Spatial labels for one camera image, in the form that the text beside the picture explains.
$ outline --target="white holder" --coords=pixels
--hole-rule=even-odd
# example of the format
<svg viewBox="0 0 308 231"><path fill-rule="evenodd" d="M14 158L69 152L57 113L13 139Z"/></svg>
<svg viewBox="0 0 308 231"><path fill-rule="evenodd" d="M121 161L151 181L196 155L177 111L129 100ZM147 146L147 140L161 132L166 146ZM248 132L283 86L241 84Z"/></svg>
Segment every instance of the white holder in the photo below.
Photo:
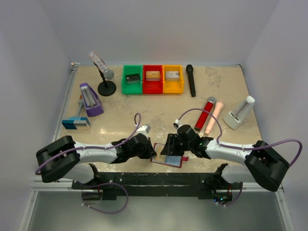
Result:
<svg viewBox="0 0 308 231"><path fill-rule="evenodd" d="M226 124L232 129L237 129L242 123L244 123L246 118L251 113L255 104L255 99L248 96L243 102L241 102L234 110L229 111L223 117Z"/></svg>

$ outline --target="wooden block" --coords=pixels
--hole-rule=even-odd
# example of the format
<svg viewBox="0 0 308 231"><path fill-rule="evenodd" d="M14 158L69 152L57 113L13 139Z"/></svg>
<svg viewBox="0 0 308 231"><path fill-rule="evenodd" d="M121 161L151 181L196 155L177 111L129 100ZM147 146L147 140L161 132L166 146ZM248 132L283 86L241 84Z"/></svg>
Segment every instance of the wooden block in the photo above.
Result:
<svg viewBox="0 0 308 231"><path fill-rule="evenodd" d="M147 71L145 72L145 78L147 81L159 81L160 72L159 71Z"/></svg>

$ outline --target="glittery microphone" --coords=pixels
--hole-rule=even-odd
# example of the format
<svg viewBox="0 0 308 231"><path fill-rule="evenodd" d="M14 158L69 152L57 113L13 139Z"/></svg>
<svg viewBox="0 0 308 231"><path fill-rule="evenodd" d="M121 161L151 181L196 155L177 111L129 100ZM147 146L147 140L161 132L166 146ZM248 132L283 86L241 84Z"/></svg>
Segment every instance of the glittery microphone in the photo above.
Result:
<svg viewBox="0 0 308 231"><path fill-rule="evenodd" d="M92 60L92 62L94 62L94 64L97 66L99 71L103 73L106 79L112 79L115 76L114 71L109 69L107 65L104 63L104 61L101 60L101 58L98 57L93 51L91 51L89 57Z"/></svg>
<svg viewBox="0 0 308 231"><path fill-rule="evenodd" d="M207 99L207 103L206 103L206 105L204 107L204 110L206 110L208 112L211 112L211 110L212 110L213 106L215 105L215 103L216 103L215 98L214 97L209 97ZM194 126L194 129L196 131L201 131L201 129L202 129L202 127L203 127L207 117L208 117L208 113L205 113L205 112L201 113L201 115L200 115L196 125Z"/></svg>

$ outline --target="black microphone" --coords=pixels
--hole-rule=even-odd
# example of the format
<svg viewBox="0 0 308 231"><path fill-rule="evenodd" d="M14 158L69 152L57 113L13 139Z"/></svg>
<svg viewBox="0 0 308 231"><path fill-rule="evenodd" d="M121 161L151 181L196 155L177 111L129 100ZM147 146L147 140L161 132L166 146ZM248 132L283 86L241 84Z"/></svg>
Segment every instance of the black microphone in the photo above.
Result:
<svg viewBox="0 0 308 231"><path fill-rule="evenodd" d="M193 80L193 67L191 64L186 66L186 72L188 75L189 88L191 89L192 97L196 97L196 89L194 88L194 80Z"/></svg>

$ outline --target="yellow bin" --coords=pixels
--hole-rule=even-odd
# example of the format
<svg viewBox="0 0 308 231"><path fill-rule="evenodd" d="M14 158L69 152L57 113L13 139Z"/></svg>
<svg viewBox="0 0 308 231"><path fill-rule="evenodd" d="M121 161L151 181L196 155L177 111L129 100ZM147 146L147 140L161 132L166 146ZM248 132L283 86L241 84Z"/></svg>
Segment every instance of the yellow bin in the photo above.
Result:
<svg viewBox="0 0 308 231"><path fill-rule="evenodd" d="M184 89L184 78L183 70L181 65L163 65L163 75L164 75L164 94L182 94ZM178 71L180 74L178 81L166 81L165 72L166 71Z"/></svg>

